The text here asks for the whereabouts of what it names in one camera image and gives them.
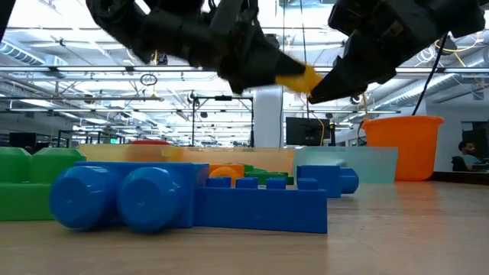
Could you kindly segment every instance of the chair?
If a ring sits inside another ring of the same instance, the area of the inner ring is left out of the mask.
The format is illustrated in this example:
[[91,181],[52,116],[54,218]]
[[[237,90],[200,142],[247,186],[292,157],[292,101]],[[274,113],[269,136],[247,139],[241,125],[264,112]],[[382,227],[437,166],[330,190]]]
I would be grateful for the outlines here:
[[470,172],[465,165],[465,161],[462,157],[452,157],[452,171],[453,172]]

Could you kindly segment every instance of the person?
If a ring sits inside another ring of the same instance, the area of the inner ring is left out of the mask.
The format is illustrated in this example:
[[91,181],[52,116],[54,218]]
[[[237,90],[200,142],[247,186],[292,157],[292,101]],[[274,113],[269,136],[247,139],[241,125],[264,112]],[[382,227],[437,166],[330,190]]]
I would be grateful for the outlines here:
[[470,141],[462,141],[458,144],[458,149],[461,151],[461,157],[464,159],[465,166],[469,171],[476,171],[474,165],[482,164],[482,161],[474,156],[475,145]]

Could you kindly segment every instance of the white pillar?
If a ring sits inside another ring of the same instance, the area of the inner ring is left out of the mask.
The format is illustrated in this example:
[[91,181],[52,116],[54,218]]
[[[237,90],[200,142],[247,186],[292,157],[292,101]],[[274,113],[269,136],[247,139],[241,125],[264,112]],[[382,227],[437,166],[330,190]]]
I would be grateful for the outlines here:
[[283,146],[282,87],[254,91],[254,146]]

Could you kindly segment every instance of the office desk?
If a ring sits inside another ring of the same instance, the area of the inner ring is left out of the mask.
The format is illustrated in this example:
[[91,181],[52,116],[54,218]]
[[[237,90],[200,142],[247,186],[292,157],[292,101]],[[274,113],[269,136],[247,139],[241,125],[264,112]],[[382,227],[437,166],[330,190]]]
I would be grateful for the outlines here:
[[136,235],[0,223],[0,273],[487,274],[489,187],[363,185],[330,200],[329,234],[223,228]]

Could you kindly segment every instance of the red object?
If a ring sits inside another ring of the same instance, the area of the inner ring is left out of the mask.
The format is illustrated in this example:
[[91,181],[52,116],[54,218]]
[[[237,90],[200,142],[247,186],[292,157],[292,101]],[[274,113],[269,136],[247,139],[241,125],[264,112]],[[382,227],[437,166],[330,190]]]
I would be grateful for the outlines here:
[[132,141],[131,144],[141,144],[141,145],[171,145],[167,141]]

